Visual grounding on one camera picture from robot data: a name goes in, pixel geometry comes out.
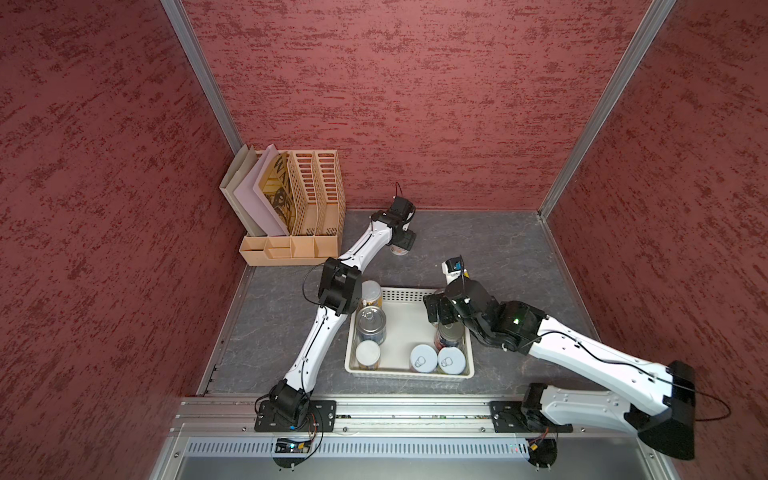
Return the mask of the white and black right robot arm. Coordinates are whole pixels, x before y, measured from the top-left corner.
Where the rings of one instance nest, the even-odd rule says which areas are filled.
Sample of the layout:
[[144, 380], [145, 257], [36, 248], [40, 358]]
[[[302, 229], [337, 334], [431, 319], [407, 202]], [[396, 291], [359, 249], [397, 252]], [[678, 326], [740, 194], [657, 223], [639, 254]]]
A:
[[608, 347], [522, 301], [497, 301], [461, 277], [424, 297], [433, 324], [459, 323], [481, 344], [548, 361], [604, 387], [603, 392], [532, 386], [527, 417], [536, 423], [582, 424], [634, 432], [678, 460], [695, 457], [695, 370], [645, 361]]

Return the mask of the pink can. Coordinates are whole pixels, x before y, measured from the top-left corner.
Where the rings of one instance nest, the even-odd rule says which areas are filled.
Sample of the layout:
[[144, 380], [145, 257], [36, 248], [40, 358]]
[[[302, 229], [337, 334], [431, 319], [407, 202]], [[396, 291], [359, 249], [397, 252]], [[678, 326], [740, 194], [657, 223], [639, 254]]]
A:
[[409, 362], [412, 371], [430, 374], [437, 368], [438, 353], [433, 345], [417, 344], [410, 352]]
[[391, 247], [390, 247], [390, 251], [391, 251], [391, 252], [392, 252], [394, 255], [397, 255], [397, 256], [405, 256], [405, 255], [407, 255], [407, 254], [409, 253], [409, 251], [408, 251], [408, 250], [406, 250], [406, 249], [402, 249], [402, 248], [400, 248], [400, 247], [397, 247], [397, 246], [391, 246]]

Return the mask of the dark blue silver-top can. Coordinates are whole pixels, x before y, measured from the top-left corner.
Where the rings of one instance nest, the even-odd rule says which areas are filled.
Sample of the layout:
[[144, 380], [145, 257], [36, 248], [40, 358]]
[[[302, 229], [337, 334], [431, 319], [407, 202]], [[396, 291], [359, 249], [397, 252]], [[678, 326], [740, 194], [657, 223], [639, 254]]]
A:
[[356, 316], [358, 339], [382, 345], [386, 340], [386, 324], [386, 313], [382, 308], [375, 305], [361, 308]]

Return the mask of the small yellow white-lid can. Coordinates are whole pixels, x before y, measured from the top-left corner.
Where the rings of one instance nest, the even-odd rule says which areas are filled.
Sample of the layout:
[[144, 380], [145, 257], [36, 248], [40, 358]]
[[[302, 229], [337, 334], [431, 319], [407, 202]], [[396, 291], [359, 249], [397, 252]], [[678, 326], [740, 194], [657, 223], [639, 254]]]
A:
[[355, 360], [361, 370], [377, 370], [381, 360], [380, 345], [373, 340], [361, 341], [355, 349]]

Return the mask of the dark navy red can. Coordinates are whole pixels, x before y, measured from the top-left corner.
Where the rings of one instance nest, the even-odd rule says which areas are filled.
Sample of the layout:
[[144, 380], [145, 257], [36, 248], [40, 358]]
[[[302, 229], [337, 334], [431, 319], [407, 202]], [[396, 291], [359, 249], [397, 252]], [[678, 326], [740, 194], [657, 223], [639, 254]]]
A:
[[460, 348], [464, 342], [465, 328], [459, 322], [451, 324], [438, 324], [434, 337], [434, 346], [437, 351], [447, 347]]

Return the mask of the green label white-top can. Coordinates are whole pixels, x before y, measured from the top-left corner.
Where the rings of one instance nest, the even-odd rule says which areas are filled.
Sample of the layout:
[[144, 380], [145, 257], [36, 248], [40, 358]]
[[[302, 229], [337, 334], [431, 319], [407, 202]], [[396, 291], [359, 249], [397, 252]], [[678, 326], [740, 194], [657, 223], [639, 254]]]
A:
[[443, 347], [438, 352], [437, 367], [442, 374], [462, 375], [467, 368], [466, 356], [458, 347]]

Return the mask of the yellow can with white lid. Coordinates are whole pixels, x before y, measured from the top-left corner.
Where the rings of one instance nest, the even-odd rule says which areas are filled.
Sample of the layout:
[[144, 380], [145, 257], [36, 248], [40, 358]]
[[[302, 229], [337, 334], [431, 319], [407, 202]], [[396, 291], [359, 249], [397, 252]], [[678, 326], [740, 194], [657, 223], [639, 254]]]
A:
[[365, 280], [361, 286], [361, 306], [381, 308], [382, 305], [383, 291], [381, 285], [374, 280]]

